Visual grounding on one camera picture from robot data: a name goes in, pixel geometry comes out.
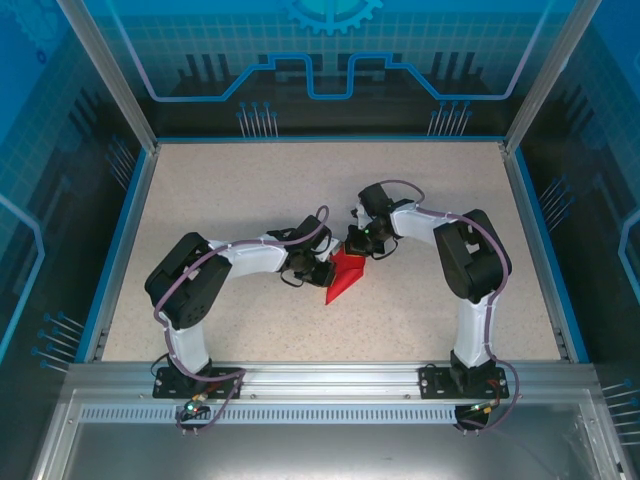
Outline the blue printed gear panel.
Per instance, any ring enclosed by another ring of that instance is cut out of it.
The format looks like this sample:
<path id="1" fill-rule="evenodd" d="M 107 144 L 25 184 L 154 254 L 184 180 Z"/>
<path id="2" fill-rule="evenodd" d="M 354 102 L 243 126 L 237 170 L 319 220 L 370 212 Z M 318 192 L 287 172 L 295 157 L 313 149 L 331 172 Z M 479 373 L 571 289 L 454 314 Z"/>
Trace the blue printed gear panel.
<path id="1" fill-rule="evenodd" d="M 161 138 L 500 137 L 576 0 L 84 0 Z"/>

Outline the aluminium mounting rail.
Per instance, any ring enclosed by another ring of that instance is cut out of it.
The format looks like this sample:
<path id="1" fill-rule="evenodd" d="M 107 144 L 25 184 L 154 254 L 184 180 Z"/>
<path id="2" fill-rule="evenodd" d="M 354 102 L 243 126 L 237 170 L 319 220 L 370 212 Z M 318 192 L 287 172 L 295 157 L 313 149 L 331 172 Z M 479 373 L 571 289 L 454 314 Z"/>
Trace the aluminium mounting rail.
<path id="1" fill-rule="evenodd" d="M 396 403 L 420 399 L 417 363 L 247 363 L 244 403 Z M 578 403 L 603 397 L 591 364 L 525 361 L 515 364 L 524 403 Z M 98 362 L 69 368 L 60 399 L 142 402 L 151 398 L 149 365 Z"/>

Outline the blue printed side panel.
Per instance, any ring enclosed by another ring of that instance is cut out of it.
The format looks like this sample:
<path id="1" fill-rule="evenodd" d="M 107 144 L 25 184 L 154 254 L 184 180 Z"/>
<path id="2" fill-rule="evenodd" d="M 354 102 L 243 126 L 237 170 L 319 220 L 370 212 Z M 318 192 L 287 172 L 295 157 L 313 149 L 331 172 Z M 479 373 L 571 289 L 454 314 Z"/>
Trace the blue printed side panel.
<path id="1" fill-rule="evenodd" d="M 576 357 L 595 366 L 623 468 L 640 480 L 640 0 L 600 0 L 519 157 Z"/>
<path id="2" fill-rule="evenodd" d="M 143 149 L 57 0 L 0 0 L 0 480 L 29 480 Z"/>

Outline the grey sheet metal tray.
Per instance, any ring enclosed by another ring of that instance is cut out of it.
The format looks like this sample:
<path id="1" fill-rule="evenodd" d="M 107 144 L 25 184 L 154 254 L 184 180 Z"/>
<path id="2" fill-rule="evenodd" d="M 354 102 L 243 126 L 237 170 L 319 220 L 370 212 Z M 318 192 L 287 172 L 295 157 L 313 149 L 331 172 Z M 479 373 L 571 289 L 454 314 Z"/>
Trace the grey sheet metal tray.
<path id="1" fill-rule="evenodd" d="M 29 480 L 631 480 L 604 410 L 525 403 L 488 431 L 454 425 L 80 423 L 57 406 Z"/>

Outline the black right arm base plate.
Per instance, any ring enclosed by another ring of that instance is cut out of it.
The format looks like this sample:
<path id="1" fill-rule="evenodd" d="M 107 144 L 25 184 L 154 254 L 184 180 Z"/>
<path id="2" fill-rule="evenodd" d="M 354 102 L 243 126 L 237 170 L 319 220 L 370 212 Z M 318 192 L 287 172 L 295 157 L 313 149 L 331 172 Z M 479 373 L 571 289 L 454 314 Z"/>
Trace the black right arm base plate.
<path id="1" fill-rule="evenodd" d="M 422 399 L 495 399 L 510 397 L 505 372 L 488 367 L 465 369 L 461 365 L 438 367 L 427 364 L 418 370 L 418 387 Z"/>

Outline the red square paper sheet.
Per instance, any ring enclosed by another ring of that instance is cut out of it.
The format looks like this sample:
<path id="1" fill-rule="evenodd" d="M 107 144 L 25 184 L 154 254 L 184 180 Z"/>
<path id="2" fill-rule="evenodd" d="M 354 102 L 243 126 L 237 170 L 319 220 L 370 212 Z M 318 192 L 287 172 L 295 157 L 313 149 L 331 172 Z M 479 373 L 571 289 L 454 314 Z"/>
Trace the red square paper sheet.
<path id="1" fill-rule="evenodd" d="M 347 253 L 344 246 L 331 256 L 331 260 L 335 266 L 335 271 L 334 279 L 326 291 L 326 305 L 331 304 L 361 279 L 366 265 L 365 257 Z"/>

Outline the blue trimmed aluminium side rail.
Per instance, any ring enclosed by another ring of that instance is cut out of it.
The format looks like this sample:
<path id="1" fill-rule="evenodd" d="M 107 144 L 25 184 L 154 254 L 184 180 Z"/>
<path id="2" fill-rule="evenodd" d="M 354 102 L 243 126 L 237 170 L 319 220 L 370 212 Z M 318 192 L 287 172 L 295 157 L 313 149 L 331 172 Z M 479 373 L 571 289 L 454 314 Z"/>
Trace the blue trimmed aluminium side rail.
<path id="1" fill-rule="evenodd" d="M 121 208 L 111 244 L 74 357 L 75 363 L 99 356 L 103 334 L 108 334 L 129 264 L 160 149 L 142 151 Z"/>
<path id="2" fill-rule="evenodd" d="M 504 143 L 499 147 L 561 358 L 590 363 L 524 157 L 519 148 L 509 152 Z"/>

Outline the thin aluminium table edge rail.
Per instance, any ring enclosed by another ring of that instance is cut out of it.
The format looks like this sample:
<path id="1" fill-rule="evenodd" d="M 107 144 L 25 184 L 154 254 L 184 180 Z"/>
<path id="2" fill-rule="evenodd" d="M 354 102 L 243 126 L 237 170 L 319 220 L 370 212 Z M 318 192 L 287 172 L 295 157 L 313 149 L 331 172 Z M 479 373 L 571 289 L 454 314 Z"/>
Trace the thin aluminium table edge rail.
<path id="1" fill-rule="evenodd" d="M 158 144 L 293 144 L 293 143 L 503 143 L 503 136 L 334 135 L 279 137 L 158 137 Z"/>

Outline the aluminium frame post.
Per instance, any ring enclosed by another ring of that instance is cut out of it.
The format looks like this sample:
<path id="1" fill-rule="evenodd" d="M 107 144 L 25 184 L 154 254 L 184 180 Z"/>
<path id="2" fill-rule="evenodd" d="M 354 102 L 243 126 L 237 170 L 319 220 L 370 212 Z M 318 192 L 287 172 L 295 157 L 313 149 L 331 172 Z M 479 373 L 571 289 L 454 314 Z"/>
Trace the aluminium frame post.
<path id="1" fill-rule="evenodd" d="M 141 147 L 151 155 L 157 138 L 83 0 L 56 0 L 85 52 L 114 98 Z"/>
<path id="2" fill-rule="evenodd" d="M 505 136 L 502 149 L 505 155 L 515 154 L 601 2 L 602 0 L 576 0 Z"/>

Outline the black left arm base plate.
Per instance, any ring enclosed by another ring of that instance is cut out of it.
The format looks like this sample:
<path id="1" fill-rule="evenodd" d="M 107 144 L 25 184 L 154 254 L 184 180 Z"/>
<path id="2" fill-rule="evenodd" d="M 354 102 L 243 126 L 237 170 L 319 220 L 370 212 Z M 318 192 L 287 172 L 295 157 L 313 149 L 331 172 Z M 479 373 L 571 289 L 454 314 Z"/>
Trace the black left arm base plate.
<path id="1" fill-rule="evenodd" d="M 156 399 L 187 400 L 197 394 L 205 394 L 208 399 L 223 400 L 237 385 L 237 380 L 206 383 L 183 375 L 173 366 L 166 366 L 155 372 L 152 396 Z"/>

